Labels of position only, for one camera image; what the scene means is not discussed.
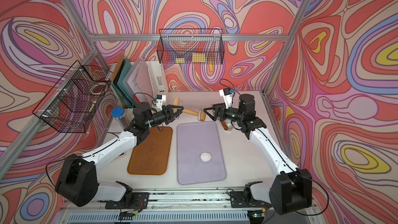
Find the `clear cylindrical container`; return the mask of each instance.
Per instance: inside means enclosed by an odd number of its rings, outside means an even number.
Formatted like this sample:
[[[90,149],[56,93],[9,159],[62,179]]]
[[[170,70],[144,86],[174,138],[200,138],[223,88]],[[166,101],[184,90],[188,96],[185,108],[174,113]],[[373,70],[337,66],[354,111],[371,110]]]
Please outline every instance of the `clear cylindrical container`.
[[[231,131],[234,129],[234,126],[232,125],[232,121],[230,119],[226,119],[224,120],[224,123],[226,124],[226,126],[228,127],[227,132]]]
[[[115,107],[111,114],[123,129],[129,126],[123,107]]]

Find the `small roller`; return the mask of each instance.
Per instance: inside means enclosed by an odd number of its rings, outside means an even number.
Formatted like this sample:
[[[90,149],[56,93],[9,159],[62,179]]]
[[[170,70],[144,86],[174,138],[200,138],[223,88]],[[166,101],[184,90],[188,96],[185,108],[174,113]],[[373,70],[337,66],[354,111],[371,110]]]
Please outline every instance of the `small roller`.
[[[173,105],[174,106],[178,106],[179,103],[180,103],[180,99],[179,98],[174,98]],[[185,112],[187,114],[191,114],[193,116],[198,116],[200,121],[205,121],[206,120],[206,113],[203,112],[203,111],[201,111],[201,113],[199,115],[199,113],[197,111],[189,110],[189,109],[184,108],[182,110],[182,112]]]

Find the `blue lid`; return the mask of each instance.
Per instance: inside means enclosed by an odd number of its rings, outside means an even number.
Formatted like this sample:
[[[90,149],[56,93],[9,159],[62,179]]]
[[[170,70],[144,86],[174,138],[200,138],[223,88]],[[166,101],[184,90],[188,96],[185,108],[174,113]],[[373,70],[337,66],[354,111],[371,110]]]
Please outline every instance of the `blue lid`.
[[[124,115],[124,109],[123,107],[115,107],[114,109],[112,109],[111,114],[115,118],[120,118]]]

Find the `white table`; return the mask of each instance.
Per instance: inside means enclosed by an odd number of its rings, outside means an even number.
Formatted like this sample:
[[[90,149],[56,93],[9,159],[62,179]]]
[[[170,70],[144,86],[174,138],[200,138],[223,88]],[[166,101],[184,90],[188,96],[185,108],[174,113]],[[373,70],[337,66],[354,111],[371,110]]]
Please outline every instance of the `white table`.
[[[269,128],[272,138],[276,141],[275,131],[258,91],[240,91],[241,94],[254,95],[256,101],[256,116]],[[170,92],[167,96],[167,104],[172,104],[173,99],[182,99],[182,106],[187,109],[198,111],[199,108],[210,107],[211,104],[222,103],[223,99],[219,92]],[[239,95],[235,95],[233,107],[237,108]],[[163,175],[130,175],[127,173],[127,165],[130,160],[132,149],[127,150],[125,155],[110,162],[97,175],[100,181],[121,181],[134,189],[215,189],[228,187],[244,187],[246,183],[263,181],[272,184],[270,168],[257,147],[238,131],[226,132],[220,121],[216,121],[220,137],[222,154],[226,169],[226,178],[223,181],[198,183],[193,185],[180,185],[177,182],[177,147],[176,127],[181,123],[197,122],[197,117],[182,113],[180,118],[169,124],[173,128],[172,143],[170,147],[167,171]],[[108,132],[121,132],[122,128],[113,121]],[[115,136],[107,134],[105,142]]]

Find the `ventilation grille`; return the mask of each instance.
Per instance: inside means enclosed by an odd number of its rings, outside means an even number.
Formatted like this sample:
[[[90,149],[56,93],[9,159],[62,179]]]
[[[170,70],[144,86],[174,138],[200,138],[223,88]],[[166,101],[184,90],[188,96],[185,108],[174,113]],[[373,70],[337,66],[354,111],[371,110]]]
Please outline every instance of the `ventilation grille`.
[[[168,88],[166,82],[166,75],[164,73],[163,64],[157,61],[147,62],[149,78],[152,84],[153,95],[168,95]]]
[[[68,223],[101,223],[101,222],[117,222],[119,218],[118,212],[78,212],[72,213]]]
[[[119,213],[77,212],[72,213],[68,223],[102,223],[102,222],[195,222],[195,221],[249,221],[247,211],[155,211],[141,212],[134,217],[122,217]]]
[[[163,78],[161,76],[157,76],[156,79],[158,81],[158,85],[163,86]]]

